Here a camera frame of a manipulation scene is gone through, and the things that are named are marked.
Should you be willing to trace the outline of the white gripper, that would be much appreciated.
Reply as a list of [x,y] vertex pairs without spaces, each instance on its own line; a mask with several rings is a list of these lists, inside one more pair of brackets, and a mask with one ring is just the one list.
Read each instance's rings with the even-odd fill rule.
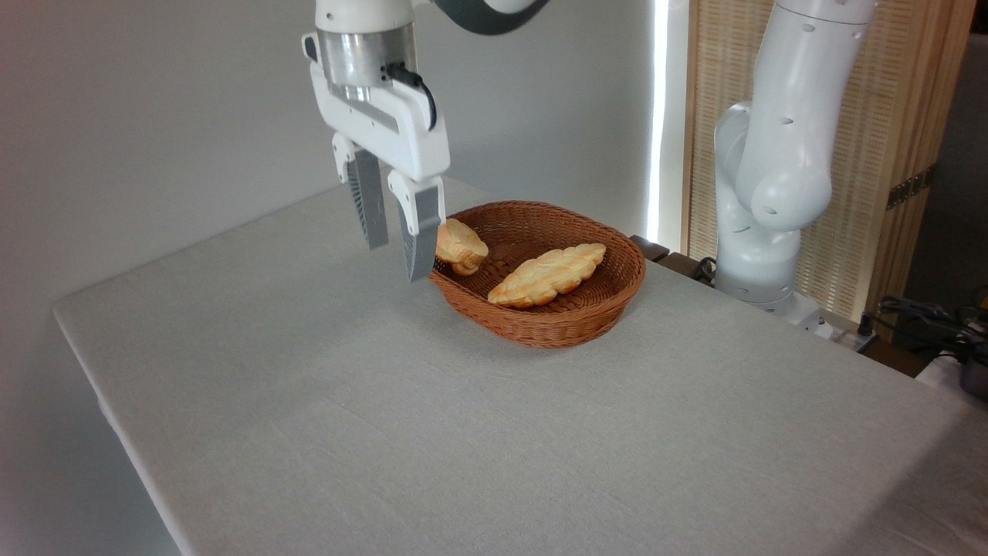
[[332,83],[315,32],[303,37],[303,51],[319,113],[338,131],[332,138],[337,173],[349,188],[368,249],[388,244],[380,159],[399,171],[391,170],[387,183],[400,207],[408,278],[426,278],[438,228],[447,219],[444,182],[437,176],[451,165],[444,117],[431,109],[424,91],[389,77],[381,86]]

